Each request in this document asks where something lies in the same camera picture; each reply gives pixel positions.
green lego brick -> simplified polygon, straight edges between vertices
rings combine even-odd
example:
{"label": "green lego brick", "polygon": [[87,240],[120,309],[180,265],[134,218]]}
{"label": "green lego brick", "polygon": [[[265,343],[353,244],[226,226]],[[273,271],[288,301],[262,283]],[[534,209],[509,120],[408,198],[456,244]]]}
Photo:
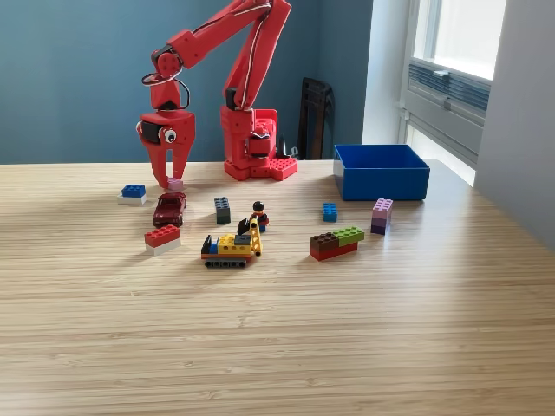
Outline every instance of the green lego brick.
{"label": "green lego brick", "polygon": [[339,238],[339,247],[353,244],[364,239],[364,231],[358,227],[347,227],[341,230],[333,231],[334,235]]}

lego vehicle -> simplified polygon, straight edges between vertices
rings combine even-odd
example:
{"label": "lego vehicle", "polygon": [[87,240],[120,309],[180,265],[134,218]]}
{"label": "lego vehicle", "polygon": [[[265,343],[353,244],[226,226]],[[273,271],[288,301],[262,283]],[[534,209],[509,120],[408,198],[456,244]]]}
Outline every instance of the lego vehicle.
{"label": "lego vehicle", "polygon": [[153,225],[156,228],[164,225],[183,225],[183,210],[186,207],[187,196],[183,192],[169,192],[160,195],[158,206],[153,215]]}
{"label": "lego vehicle", "polygon": [[227,234],[212,242],[208,236],[202,245],[200,258],[205,260],[207,268],[244,268],[253,256],[262,255],[262,242],[258,218],[244,219],[239,223],[238,234]]}

toy car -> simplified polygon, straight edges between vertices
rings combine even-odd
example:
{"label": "toy car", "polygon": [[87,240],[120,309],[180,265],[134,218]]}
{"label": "toy car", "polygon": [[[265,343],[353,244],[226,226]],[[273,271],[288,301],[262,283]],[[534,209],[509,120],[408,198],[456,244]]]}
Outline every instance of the toy car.
{"label": "toy car", "polygon": [[156,228],[164,225],[183,225],[183,210],[186,207],[187,196],[183,192],[170,192],[160,195],[158,206],[153,215],[153,225]]}

purple lego brick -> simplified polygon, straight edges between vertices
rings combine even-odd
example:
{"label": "purple lego brick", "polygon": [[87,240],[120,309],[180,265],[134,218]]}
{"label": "purple lego brick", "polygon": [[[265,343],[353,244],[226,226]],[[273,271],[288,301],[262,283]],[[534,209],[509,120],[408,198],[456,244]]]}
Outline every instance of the purple lego brick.
{"label": "purple lego brick", "polygon": [[376,227],[383,227],[383,228],[387,228],[389,225],[389,220],[386,218],[375,218],[372,217],[372,225],[375,225]]}
{"label": "purple lego brick", "polygon": [[380,227],[378,225],[372,225],[370,227],[370,232],[372,234],[380,234],[381,236],[385,236],[386,227]]}
{"label": "purple lego brick", "polygon": [[170,191],[183,191],[183,181],[176,178],[167,179],[167,189]]}
{"label": "purple lego brick", "polygon": [[388,219],[391,216],[391,205],[393,200],[380,198],[376,201],[372,210],[372,218]]}

blue plastic bin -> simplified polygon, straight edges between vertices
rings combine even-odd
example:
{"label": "blue plastic bin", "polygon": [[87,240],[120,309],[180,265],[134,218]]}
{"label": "blue plastic bin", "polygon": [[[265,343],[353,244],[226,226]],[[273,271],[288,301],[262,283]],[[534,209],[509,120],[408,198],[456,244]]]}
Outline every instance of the blue plastic bin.
{"label": "blue plastic bin", "polygon": [[408,145],[336,145],[333,173],[345,201],[418,200],[430,168]]}

